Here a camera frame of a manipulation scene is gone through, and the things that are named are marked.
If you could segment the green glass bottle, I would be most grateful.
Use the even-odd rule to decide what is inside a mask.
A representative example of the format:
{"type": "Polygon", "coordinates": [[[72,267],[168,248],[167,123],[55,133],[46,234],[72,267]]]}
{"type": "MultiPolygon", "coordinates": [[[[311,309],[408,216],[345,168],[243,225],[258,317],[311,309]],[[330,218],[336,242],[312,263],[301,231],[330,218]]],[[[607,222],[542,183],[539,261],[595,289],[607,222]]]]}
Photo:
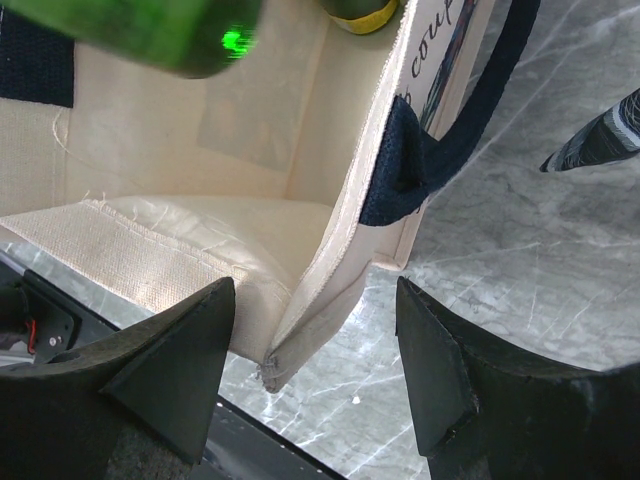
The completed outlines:
{"type": "Polygon", "coordinates": [[[320,0],[319,4],[342,29],[367,35],[383,28],[398,9],[398,0],[320,0]]]}
{"type": "Polygon", "coordinates": [[[207,78],[245,57],[263,3],[254,0],[4,1],[41,26],[132,62],[207,78]]]}

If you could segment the beige canvas tote bag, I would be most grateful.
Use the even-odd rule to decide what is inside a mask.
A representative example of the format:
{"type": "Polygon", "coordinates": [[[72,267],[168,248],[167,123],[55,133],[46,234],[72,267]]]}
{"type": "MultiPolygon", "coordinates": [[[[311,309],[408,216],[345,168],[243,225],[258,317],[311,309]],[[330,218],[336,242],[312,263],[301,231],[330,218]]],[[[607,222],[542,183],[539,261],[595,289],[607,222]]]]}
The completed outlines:
{"type": "Polygon", "coordinates": [[[493,7],[269,1],[256,48],[198,80],[3,10],[1,236],[151,312],[232,278],[230,348],[279,391],[469,160],[539,3],[508,3],[467,92],[493,7]]]}

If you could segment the dark patterned hanging shirt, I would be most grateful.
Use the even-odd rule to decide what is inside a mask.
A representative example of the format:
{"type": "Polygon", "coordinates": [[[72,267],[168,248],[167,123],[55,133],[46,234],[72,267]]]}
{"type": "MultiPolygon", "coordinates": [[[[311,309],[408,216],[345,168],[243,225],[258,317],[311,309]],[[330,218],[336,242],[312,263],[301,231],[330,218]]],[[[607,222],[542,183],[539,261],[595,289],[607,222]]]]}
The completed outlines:
{"type": "Polygon", "coordinates": [[[639,90],[583,126],[539,167],[563,172],[628,160],[639,154],[639,90]]]}

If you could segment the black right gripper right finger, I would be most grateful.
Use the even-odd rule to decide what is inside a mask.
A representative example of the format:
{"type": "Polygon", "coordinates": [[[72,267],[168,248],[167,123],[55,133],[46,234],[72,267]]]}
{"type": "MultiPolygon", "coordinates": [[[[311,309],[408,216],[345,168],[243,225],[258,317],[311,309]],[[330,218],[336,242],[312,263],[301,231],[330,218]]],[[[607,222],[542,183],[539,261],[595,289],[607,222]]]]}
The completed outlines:
{"type": "Polygon", "coordinates": [[[593,371],[516,346],[406,278],[396,335],[435,479],[635,479],[639,368],[593,371]]]}

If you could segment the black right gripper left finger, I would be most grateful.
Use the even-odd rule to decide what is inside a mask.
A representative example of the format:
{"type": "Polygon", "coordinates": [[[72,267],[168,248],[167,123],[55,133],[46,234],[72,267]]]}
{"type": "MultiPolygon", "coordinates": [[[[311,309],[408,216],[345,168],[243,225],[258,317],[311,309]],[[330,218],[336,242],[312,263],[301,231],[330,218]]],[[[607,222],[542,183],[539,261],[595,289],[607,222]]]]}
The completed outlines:
{"type": "Polygon", "coordinates": [[[200,463],[235,317],[223,278],[43,364],[1,371],[5,479],[186,479],[200,463]]]}

